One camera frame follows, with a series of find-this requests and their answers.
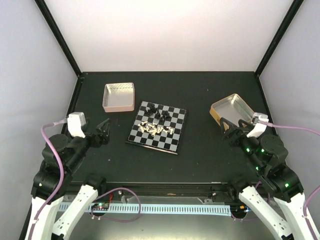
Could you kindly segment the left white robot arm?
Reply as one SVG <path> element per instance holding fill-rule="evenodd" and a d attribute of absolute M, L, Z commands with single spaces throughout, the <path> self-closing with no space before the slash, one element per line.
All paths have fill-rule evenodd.
<path fill-rule="evenodd" d="M 33 178 L 31 213 L 25 239 L 67 240 L 89 204 L 103 199 L 108 192 L 106 179 L 87 175 L 78 194 L 60 218 L 57 212 L 73 176 L 90 148 L 100 148 L 110 140 L 110 119 L 96 126 L 95 133 L 68 138 L 65 134 L 44 136 L 43 160 Z"/>

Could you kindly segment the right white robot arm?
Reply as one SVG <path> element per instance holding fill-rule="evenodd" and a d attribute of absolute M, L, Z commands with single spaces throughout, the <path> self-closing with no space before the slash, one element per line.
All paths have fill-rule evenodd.
<path fill-rule="evenodd" d="M 266 127 L 275 128 L 276 125 L 261 113 L 255 113 L 251 122 L 240 119 L 238 124 L 222 117 L 219 125 L 229 145 L 243 151 L 250 168 L 283 215 L 245 180 L 230 182 L 228 198 L 247 205 L 276 240 L 318 240 L 320 232 L 308 209 L 311 198 L 305 196 L 298 175 L 286 164 L 288 150 L 279 136 L 264 133 Z"/>

